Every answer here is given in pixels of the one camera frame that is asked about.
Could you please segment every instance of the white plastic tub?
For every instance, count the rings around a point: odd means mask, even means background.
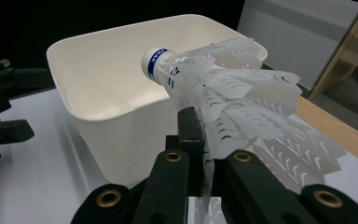
[[[165,136],[177,134],[168,94],[142,72],[144,53],[240,36],[206,17],[182,15],[67,38],[48,49],[61,98],[108,181],[130,186],[148,177]],[[259,59],[266,57],[262,48]]]

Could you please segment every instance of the shuttlecock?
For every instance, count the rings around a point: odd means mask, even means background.
[[[294,192],[324,183],[345,151],[307,124],[289,118],[302,93],[299,76],[261,69],[259,48],[243,37],[175,53],[151,49],[144,74],[163,86],[178,110],[193,106],[211,159],[236,149],[254,152]]]

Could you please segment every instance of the dark background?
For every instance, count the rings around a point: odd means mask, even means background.
[[[74,35],[182,14],[199,14],[237,30],[244,0],[0,1],[0,60],[14,68],[48,68],[53,43]]]

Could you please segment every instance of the blue stripe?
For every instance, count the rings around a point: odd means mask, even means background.
[[[156,61],[159,58],[159,56],[161,56],[161,54],[165,51],[167,50],[160,49],[156,51],[156,53],[154,53],[153,56],[150,58],[149,65],[147,66],[147,72],[149,74],[149,77],[152,78],[153,80],[154,80],[154,74],[153,74],[154,65],[156,64]]]

